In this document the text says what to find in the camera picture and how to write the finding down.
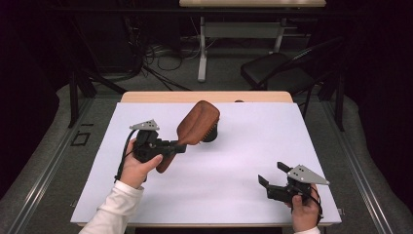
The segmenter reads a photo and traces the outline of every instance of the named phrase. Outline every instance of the brown leather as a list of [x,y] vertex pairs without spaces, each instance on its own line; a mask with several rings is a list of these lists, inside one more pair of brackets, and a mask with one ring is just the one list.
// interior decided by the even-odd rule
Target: brown leather
[[[178,143],[195,145],[202,141],[219,120],[219,110],[207,102],[200,100],[189,111],[177,128]],[[175,155],[164,159],[156,168],[158,173],[163,173],[172,162]]]

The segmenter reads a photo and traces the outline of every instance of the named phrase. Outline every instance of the metal bracket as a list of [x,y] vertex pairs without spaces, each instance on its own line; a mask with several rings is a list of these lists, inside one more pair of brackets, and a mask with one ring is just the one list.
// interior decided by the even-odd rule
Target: metal bracket
[[140,124],[132,125],[132,126],[130,126],[130,129],[132,129],[132,130],[157,131],[157,130],[159,130],[159,126],[155,122],[155,120],[152,119],[152,120],[142,122]]
[[316,173],[314,173],[313,171],[311,171],[303,165],[298,165],[297,167],[289,171],[287,173],[287,176],[297,181],[305,183],[316,183],[325,185],[330,184],[330,182],[327,179],[317,175]]

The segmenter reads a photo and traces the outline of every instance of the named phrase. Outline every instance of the table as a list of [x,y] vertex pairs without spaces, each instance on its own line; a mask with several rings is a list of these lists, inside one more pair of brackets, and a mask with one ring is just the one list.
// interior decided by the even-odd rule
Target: table
[[[112,116],[71,222],[84,225],[113,186],[129,126],[154,118],[162,139],[176,139],[176,127],[205,99],[221,112],[218,138],[188,145],[169,168],[152,171],[145,195],[129,226],[287,226],[290,210],[267,199],[258,174],[283,186],[277,161],[304,164],[323,176],[301,113],[286,92],[130,92]],[[325,218],[341,222],[328,186],[319,185]]]
[[[324,0],[180,0],[181,7],[190,8],[322,8]],[[198,81],[207,78],[206,37],[275,38],[274,53],[280,50],[286,19],[281,22],[205,22],[201,17],[201,55]]]

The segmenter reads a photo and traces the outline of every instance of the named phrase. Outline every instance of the human hand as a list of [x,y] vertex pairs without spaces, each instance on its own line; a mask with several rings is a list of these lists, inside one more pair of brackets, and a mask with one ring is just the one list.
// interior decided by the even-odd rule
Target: human hand
[[[132,139],[126,152],[132,152],[133,144],[136,139]],[[130,153],[125,158],[124,168],[122,171],[120,181],[129,185],[130,187],[139,188],[140,185],[145,181],[147,174],[156,168],[162,161],[163,156],[157,155],[153,159],[146,163],[141,163],[133,157],[133,153]]]
[[[318,200],[317,187],[313,183],[311,186],[313,187],[311,196]],[[295,195],[292,198],[292,208],[292,228],[295,232],[307,231],[317,226],[319,205],[313,199],[307,199],[303,204],[301,196]]]

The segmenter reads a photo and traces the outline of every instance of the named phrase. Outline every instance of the chair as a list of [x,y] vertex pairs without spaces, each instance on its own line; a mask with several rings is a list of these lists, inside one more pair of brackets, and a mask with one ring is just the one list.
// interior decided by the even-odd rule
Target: chair
[[326,59],[342,43],[343,38],[338,37],[307,48],[294,58],[281,53],[257,58],[242,65],[241,75],[252,90],[287,91],[292,96],[307,91],[306,101],[302,103],[304,104],[302,115],[305,118],[314,85],[327,79],[334,71],[328,70],[314,78],[303,68]]

